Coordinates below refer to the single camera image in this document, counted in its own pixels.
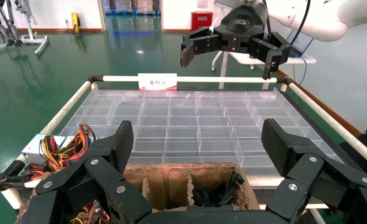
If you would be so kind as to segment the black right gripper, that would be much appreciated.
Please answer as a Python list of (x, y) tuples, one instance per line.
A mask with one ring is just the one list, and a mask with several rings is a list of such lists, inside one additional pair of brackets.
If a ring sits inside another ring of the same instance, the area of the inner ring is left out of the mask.
[(263, 39), (267, 18), (263, 3), (239, 3), (214, 28), (214, 33), (201, 27), (183, 35), (181, 67), (186, 68), (196, 55), (217, 50), (249, 53), (264, 63), (262, 78), (270, 79), (279, 65), (287, 62), (291, 45), (277, 32)]

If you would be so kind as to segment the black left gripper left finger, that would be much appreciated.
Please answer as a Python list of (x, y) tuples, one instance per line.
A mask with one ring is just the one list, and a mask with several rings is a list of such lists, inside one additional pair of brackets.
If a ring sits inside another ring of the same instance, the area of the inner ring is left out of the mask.
[(41, 181), (35, 188), (35, 223), (68, 224), (92, 200), (113, 224), (137, 224), (151, 214), (150, 202), (123, 176), (133, 142), (132, 123), (124, 120), (77, 162)]

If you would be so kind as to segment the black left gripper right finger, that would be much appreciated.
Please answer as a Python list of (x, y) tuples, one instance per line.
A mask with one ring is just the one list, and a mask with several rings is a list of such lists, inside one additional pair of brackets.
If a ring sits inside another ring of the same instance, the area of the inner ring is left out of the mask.
[(367, 222), (367, 174), (324, 154), (310, 139), (285, 132), (274, 119), (263, 122), (262, 145), (284, 178), (266, 205), (286, 222), (297, 222), (311, 198)]

